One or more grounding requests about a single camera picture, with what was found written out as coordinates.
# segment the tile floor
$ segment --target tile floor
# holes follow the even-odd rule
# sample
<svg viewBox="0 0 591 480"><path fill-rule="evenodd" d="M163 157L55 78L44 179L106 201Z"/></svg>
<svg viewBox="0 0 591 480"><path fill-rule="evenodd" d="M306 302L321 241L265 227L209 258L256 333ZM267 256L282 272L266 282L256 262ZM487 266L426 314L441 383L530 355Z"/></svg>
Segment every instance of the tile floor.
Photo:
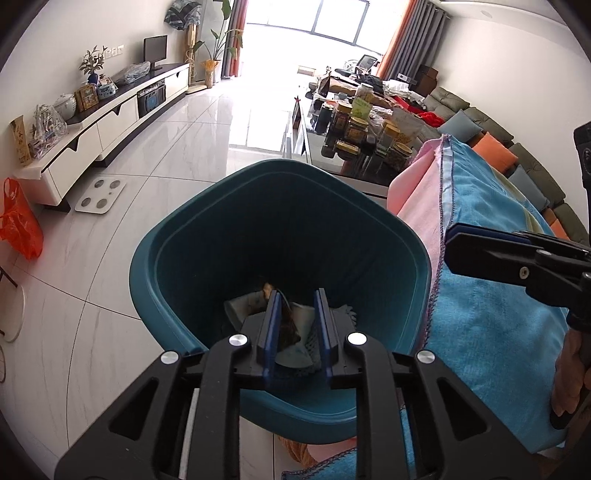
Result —
<svg viewBox="0 0 591 480"><path fill-rule="evenodd" d="M67 195L71 205L100 174L127 185L105 215L42 211L39 259L27 262L0 242L0 265L27 296L20 336L2 343L7 379L0 410L49 478L59 457L162 351L129 294L129 265L140 240L214 182L281 157L294 89L254 95L259 88L228 80L187 96L107 169L87 171ZM279 479L299 467L271 433L245 420L241 439L243 479Z"/></svg>

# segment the curtain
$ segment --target curtain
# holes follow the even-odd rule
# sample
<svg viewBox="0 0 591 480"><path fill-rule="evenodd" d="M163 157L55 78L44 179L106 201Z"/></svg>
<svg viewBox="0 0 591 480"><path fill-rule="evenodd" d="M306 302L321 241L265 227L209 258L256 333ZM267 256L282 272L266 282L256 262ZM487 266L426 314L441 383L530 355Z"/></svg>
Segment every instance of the curtain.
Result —
<svg viewBox="0 0 591 480"><path fill-rule="evenodd" d="M448 20L447 14L429 0L411 0L378 76L389 80L402 73L414 78L421 65L431 66Z"/></svg>
<svg viewBox="0 0 591 480"><path fill-rule="evenodd" d="M230 21L228 22L228 30L238 28L244 30L246 25L246 10L248 9L248 0L234 0L232 7L232 15L230 15ZM226 39L226 47L236 47L236 59L232 58L232 55L228 50L224 52L223 63L222 63L222 77L237 77L238 69L240 66L240 46L236 39L236 32L228 34Z"/></svg>

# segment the teal trash can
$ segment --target teal trash can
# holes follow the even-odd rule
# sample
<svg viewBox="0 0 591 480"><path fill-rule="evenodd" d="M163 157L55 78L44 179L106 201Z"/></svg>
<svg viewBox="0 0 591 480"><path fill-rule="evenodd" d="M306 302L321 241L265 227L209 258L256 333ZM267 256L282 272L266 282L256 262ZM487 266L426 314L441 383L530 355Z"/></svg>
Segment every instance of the teal trash can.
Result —
<svg viewBox="0 0 591 480"><path fill-rule="evenodd" d="M129 286L140 318L165 350L202 352L235 333L223 303L260 290L313 305L348 304L357 329L409 354L426 310L425 247L401 220L322 170L266 160L219 181L171 213L138 246ZM321 372L298 387L243 390L241 415L303 443L356 434L355 392Z"/></svg>

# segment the orange curtain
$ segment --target orange curtain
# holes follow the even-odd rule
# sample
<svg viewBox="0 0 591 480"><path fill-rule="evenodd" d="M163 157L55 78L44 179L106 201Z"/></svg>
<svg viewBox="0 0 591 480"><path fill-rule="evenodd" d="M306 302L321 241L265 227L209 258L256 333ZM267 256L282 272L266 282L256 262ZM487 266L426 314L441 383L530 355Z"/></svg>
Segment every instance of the orange curtain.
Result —
<svg viewBox="0 0 591 480"><path fill-rule="evenodd" d="M236 24L233 25L232 28L244 30L244 26L246 25L246 10L248 9L248 0L235 0L234 6L238 7L238 11L236 12ZM232 46L236 47L237 51L236 59L230 60L230 77L237 77L240 67L240 46L238 45L238 40L236 38L234 38Z"/></svg>
<svg viewBox="0 0 591 480"><path fill-rule="evenodd" d="M404 15L402 16L402 21L400 22L400 28L392 37L392 40L390 41L390 45L388 46L388 49L387 49L386 53L384 54L384 57L382 58L381 63L379 64L378 77L380 77L382 80L389 80L385 77L388 74L388 72L390 71L390 68L392 66L392 62L394 61L394 57L395 57L396 52L400 46L400 39L402 38L404 31L406 30L406 27L407 27L408 22L410 21L410 18L413 14L413 9L414 9L414 6L417 4L417 1L418 0L410 0L408 2L407 9L404 12Z"/></svg>

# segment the cabinet drawer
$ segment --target cabinet drawer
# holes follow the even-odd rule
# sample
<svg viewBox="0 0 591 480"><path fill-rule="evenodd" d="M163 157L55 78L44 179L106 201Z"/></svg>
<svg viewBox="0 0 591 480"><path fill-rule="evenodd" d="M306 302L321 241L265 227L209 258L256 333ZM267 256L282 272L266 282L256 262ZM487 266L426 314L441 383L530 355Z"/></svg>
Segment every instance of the cabinet drawer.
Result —
<svg viewBox="0 0 591 480"><path fill-rule="evenodd" d="M166 85L166 98L169 99L189 86L189 69L181 70L164 79Z"/></svg>
<svg viewBox="0 0 591 480"><path fill-rule="evenodd" d="M75 140L70 145L49 165L51 178L62 197L103 151L96 124L78 137L77 145Z"/></svg>
<svg viewBox="0 0 591 480"><path fill-rule="evenodd" d="M138 99L136 96L101 118L97 124L103 150L106 150L123 132L136 123L138 118Z"/></svg>

